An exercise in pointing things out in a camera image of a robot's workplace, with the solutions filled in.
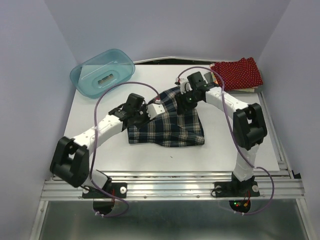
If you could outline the navy plaid skirt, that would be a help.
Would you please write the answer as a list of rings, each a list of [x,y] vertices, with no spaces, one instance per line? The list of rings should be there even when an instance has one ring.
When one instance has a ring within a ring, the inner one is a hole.
[[[175,96],[179,87],[167,89],[159,94],[165,113],[151,122],[127,129],[129,144],[153,143],[163,147],[191,147],[205,144],[204,129],[196,109],[177,114]]]

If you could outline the red polka dot skirt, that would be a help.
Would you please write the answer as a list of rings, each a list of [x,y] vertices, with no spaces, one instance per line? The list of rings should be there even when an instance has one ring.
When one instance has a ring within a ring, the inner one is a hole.
[[[221,76],[225,91],[251,90],[263,85],[263,79],[253,57],[238,61],[221,61],[210,65]]]

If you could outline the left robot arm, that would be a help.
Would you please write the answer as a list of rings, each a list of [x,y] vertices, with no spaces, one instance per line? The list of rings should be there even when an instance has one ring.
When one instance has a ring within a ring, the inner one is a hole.
[[[100,197],[110,197],[111,178],[94,169],[97,148],[131,126],[149,123],[164,111],[159,100],[147,104],[142,96],[131,93],[125,103],[109,111],[93,127],[71,138],[63,136],[57,142],[50,172],[75,188],[94,189]]]

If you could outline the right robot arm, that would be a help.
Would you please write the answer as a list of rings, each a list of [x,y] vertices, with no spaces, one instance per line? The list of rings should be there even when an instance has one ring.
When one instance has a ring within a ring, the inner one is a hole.
[[[177,77],[180,92],[175,96],[178,114],[194,109],[205,102],[225,114],[232,140],[237,149],[235,168],[230,181],[214,182],[211,192],[216,198],[260,195],[254,169],[259,146],[268,134],[265,118],[258,103],[248,104],[232,95],[215,82],[206,82],[198,71],[186,79]]]

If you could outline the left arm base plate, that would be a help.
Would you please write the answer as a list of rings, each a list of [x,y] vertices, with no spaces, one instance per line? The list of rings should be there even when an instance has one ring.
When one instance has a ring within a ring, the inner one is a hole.
[[[112,182],[108,183],[106,187],[103,187],[102,190],[108,193],[109,195],[115,196],[117,198],[125,199],[127,197],[128,184],[126,182]],[[82,190],[83,199],[106,199],[110,198],[100,190],[92,186],[85,186],[85,189]]]

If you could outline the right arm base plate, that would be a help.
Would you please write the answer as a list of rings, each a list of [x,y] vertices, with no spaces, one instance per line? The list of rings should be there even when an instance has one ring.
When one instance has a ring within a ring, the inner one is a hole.
[[[231,181],[218,181],[213,183],[210,192],[214,198],[242,198],[244,196],[259,197],[260,191],[257,182],[235,183]]]

